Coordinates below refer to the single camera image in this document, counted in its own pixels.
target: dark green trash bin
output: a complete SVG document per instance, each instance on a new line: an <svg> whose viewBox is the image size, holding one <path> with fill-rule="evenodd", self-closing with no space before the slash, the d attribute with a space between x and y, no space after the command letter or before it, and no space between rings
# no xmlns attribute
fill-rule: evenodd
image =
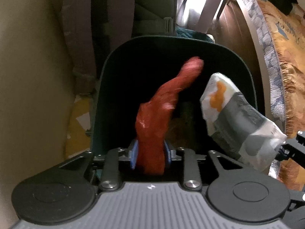
<svg viewBox="0 0 305 229"><path fill-rule="evenodd" d="M257 109L251 74L242 59L231 50L195 39L137 37L118 47L105 62L92 150L96 154L105 154L112 148L127 148L136 137L135 119L140 103L149 101L157 89L174 78L183 63L193 56L204 60L204 68L191 87L180 93L179 102L191 101L194 104L196 140L203 151L215 147L207 136L199 102L213 73L220 72L230 78Z"/></svg>

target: orange print on packaging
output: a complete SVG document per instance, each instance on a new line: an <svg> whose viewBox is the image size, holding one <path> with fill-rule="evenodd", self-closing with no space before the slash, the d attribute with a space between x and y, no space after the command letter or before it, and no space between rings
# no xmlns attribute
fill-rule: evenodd
<svg viewBox="0 0 305 229"><path fill-rule="evenodd" d="M216 108L218 112L222 110L222 103L224 102L224 93L227 87L223 82L217 82L217 91L211 94L210 106Z"/></svg>

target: gray plastic panel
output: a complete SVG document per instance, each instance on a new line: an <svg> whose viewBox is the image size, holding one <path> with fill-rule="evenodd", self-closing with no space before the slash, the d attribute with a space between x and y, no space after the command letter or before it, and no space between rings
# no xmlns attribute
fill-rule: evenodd
<svg viewBox="0 0 305 229"><path fill-rule="evenodd" d="M125 183L121 190L103 193L84 216L62 225L41 226L19 221L12 229L287 229L280 220L244 225L221 217L198 192L178 183Z"/></svg>

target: red plastic bag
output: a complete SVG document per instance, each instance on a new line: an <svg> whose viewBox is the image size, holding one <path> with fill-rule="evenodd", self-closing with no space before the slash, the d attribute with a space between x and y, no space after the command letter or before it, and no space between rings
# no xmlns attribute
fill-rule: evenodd
<svg viewBox="0 0 305 229"><path fill-rule="evenodd" d="M163 84L149 102L140 105L135 123L139 142L136 165L145 174L163 174L164 138L178 102L178 93L191 85L202 68L203 60L199 57L190 58L177 77Z"/></svg>

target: teal fabric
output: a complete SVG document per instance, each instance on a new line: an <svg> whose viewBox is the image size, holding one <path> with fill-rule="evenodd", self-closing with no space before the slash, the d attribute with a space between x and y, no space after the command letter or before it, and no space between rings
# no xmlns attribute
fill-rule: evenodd
<svg viewBox="0 0 305 229"><path fill-rule="evenodd" d="M206 42L214 43L213 40L210 37L208 37L205 33L199 33L179 26L176 26L176 32L177 32L177 36L181 38L197 39L197 40L203 40Z"/></svg>

